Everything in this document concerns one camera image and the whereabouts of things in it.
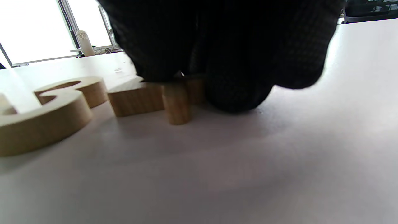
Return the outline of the person's right hand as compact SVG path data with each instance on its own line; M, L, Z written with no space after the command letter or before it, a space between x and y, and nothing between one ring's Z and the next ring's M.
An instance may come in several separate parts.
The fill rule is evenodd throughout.
M115 39L146 82L201 75L228 113L258 107L274 86L321 77L344 0L100 0Z

